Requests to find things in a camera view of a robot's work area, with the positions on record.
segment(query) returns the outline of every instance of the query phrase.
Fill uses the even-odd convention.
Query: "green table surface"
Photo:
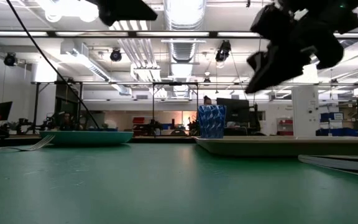
[[[195,144],[3,149],[0,223],[358,224],[358,176]]]

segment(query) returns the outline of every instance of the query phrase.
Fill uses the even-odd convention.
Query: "fluorescent light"
[[[358,33],[346,33],[346,34],[338,34],[338,33],[335,33],[334,36],[336,38],[358,38]]]
[[[218,37],[259,37],[260,35],[253,32],[218,32]]]
[[[71,32],[71,31],[65,31],[65,32],[56,32],[56,35],[58,37],[127,37],[127,32]]]
[[[83,82],[84,85],[108,85],[108,82]]]
[[[56,32],[56,35],[64,36],[64,37],[71,37],[81,34],[84,34],[84,32]]]
[[[202,82],[202,83],[198,83],[200,85],[234,85],[234,83],[215,83],[215,82]]]
[[[30,32],[30,35],[33,37],[47,37],[46,32]],[[0,36],[23,36],[27,37],[27,34],[24,31],[0,31]]]
[[[134,101],[135,99],[113,99],[113,100],[107,100],[107,101]]]
[[[83,100],[83,101],[107,101],[107,100]]]
[[[180,39],[171,39],[171,40],[161,40],[161,43],[169,44],[169,43],[189,43],[189,44],[205,44],[205,40],[180,40]]]
[[[164,36],[164,37],[207,37],[209,32],[193,32],[193,31],[167,31],[167,32],[138,32],[139,37],[152,37],[152,36]]]
[[[152,82],[117,82],[120,85],[151,85]]]

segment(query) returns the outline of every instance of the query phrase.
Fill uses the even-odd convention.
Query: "security camera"
[[[121,61],[122,59],[122,55],[120,53],[120,50],[119,49],[113,49],[112,50],[112,53],[110,55],[110,59],[113,61],[113,62],[119,62]]]
[[[8,53],[4,59],[4,64],[9,67],[15,67],[18,61],[16,58],[16,53]]]
[[[224,40],[216,54],[215,57],[216,62],[224,62],[228,58],[230,51],[231,51],[230,41]]]

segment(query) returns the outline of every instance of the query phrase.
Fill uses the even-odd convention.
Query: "blue patterned cup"
[[[198,122],[200,123],[201,138],[223,138],[226,106],[202,105],[198,107]]]

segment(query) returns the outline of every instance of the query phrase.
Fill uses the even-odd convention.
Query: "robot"
[[[107,26],[121,20],[154,21],[157,14],[142,0],[87,0],[98,6],[99,18]]]
[[[246,93],[255,93],[302,75],[311,55],[319,59],[317,69],[338,64],[344,49],[334,36],[358,27],[353,12],[358,0],[278,0],[259,11],[251,31],[268,39],[266,52],[256,52],[247,62],[254,69]],[[299,20],[297,11],[307,9]]]

